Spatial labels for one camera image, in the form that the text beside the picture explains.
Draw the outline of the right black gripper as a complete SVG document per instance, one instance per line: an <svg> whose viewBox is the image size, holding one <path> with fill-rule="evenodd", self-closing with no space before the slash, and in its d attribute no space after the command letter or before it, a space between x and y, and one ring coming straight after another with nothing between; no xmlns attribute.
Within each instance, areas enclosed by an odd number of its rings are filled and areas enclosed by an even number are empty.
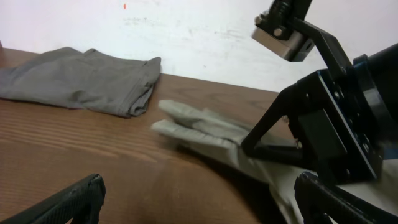
<svg viewBox="0 0 398 224"><path fill-rule="evenodd" d="M297 18L288 25L313 42L326 68L282 90L242 150L252 159L307 166L334 184L380 178L386 142L397 141L397 46L350 61L331 34ZM303 150L285 139L262 140L283 116Z"/></svg>

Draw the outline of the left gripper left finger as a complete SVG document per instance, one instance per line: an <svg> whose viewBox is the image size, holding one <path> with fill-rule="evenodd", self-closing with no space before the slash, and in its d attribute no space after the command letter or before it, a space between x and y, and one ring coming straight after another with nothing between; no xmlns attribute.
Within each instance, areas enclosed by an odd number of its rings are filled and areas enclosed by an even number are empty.
<svg viewBox="0 0 398 224"><path fill-rule="evenodd" d="M1 224L97 224L106 187L99 174L91 174Z"/></svg>

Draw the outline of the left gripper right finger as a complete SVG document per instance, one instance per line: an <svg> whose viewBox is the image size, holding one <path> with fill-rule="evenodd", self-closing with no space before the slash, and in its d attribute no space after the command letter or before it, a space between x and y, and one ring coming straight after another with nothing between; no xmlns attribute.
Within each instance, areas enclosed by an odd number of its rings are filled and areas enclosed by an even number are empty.
<svg viewBox="0 0 398 224"><path fill-rule="evenodd" d="M347 224L397 223L396 215L335 185L325 185L309 172L303 172L296 178L294 190L304 224L332 224L332 221Z"/></svg>

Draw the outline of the beige khaki shorts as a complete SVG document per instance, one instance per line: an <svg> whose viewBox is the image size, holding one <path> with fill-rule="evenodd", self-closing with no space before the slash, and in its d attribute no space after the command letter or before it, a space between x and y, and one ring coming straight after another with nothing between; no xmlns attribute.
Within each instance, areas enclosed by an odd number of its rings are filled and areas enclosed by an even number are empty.
<svg viewBox="0 0 398 224"><path fill-rule="evenodd" d="M152 130L178 141L188 149L226 164L269 185L287 223L303 223L294 196L296 178L303 168L251 159L240 148L250 126L226 118L208 108L197 109L174 100L160 100L159 109L169 116L155 122ZM341 185L344 191L397 215L397 160L386 160L382 177L375 182Z"/></svg>

